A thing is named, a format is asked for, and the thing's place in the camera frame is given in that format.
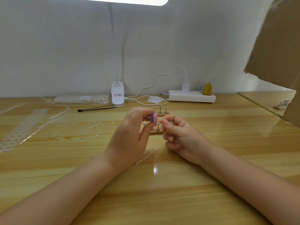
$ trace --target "wooden table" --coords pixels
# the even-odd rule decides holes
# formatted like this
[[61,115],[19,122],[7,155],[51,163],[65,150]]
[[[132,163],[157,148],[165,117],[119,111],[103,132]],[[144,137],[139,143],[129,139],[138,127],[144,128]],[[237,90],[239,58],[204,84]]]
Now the wooden table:
[[[27,105],[0,115],[1,139],[33,109],[51,108],[38,125],[65,110],[40,98],[0,99],[1,105],[20,102]],[[65,124],[50,124],[13,151],[1,153],[0,212],[102,152],[113,126],[133,106],[137,103],[127,101],[122,108],[83,113],[71,107],[65,131],[57,130]],[[299,128],[238,94],[219,94],[215,104],[167,106],[219,146],[300,185]],[[95,119],[104,124],[99,136],[79,132]],[[74,224],[269,224],[201,167],[167,151],[161,135],[150,137],[147,151],[154,148],[159,152],[109,183]]]
[[274,106],[280,104],[280,101],[293,99],[296,91],[254,91],[240,92],[239,94],[261,106],[262,108],[282,117],[286,109],[277,110],[274,108]]

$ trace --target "yellow bag charm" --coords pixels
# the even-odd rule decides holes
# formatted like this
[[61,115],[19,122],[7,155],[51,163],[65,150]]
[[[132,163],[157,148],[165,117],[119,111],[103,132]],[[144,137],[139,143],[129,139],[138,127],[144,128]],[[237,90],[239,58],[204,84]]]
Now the yellow bag charm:
[[210,84],[210,82],[208,82],[203,89],[202,92],[203,95],[212,95],[212,85]]

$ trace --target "cardboard box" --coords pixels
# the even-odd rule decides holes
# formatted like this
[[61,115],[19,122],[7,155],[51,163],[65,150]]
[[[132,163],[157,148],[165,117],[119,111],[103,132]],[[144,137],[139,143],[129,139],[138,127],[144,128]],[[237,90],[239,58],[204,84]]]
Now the cardboard box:
[[283,118],[300,127],[300,0],[274,0],[245,72],[297,90]]

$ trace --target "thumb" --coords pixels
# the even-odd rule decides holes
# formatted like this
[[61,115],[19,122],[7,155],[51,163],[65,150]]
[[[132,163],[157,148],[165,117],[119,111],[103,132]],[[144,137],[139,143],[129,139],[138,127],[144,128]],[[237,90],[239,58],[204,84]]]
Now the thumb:
[[147,143],[148,143],[148,139],[149,139],[149,135],[151,130],[153,129],[153,127],[156,125],[156,123],[151,123],[149,122],[147,125],[145,125],[145,127],[143,128],[141,134],[140,134],[140,143],[141,146],[146,148]]
[[169,122],[164,118],[162,119],[162,125],[169,133],[172,133],[178,137],[181,137],[184,134],[182,127],[174,125],[173,123]]

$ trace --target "purple nail file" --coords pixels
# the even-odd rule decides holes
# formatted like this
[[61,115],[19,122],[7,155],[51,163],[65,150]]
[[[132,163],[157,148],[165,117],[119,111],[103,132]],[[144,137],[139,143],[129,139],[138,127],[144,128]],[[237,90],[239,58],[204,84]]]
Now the purple nail file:
[[157,113],[152,113],[150,115],[150,122],[157,123]]

